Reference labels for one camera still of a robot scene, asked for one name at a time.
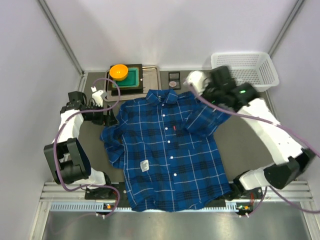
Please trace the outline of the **blue plaid shirt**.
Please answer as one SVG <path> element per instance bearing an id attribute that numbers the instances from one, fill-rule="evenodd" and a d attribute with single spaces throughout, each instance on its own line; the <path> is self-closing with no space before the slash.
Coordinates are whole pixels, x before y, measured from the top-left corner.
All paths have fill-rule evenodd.
<path id="1" fill-rule="evenodd" d="M 214 139 L 228 114 L 168 89 L 124 102 L 116 119 L 100 138 L 132 210 L 198 210 L 231 191 Z"/>

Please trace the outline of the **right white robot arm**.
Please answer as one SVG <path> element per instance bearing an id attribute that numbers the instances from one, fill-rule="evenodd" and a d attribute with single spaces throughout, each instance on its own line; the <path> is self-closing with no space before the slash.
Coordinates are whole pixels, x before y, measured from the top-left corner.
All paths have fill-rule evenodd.
<path id="1" fill-rule="evenodd" d="M 302 175 L 316 157 L 314 150 L 300 145 L 283 129 L 251 83 L 236 84 L 226 65 L 209 73 L 192 73 L 188 81 L 207 102 L 225 105 L 240 116 L 271 155 L 272 164 L 245 171 L 233 180 L 239 194 L 268 186 L 281 190 Z"/>

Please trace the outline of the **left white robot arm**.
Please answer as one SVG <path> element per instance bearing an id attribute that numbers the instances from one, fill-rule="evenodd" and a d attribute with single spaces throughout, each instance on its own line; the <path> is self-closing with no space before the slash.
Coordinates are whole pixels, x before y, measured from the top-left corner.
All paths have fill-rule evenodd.
<path id="1" fill-rule="evenodd" d="M 90 99 L 80 91 L 68 93 L 68 102 L 60 110 L 58 133 L 53 142 L 43 149 L 56 184 L 78 184 L 88 191 L 111 184 L 106 173 L 91 167 L 90 160 L 79 142 L 84 122 L 108 127 L 117 123 L 110 106 L 104 113 L 106 96 L 105 90 L 94 90 Z"/>

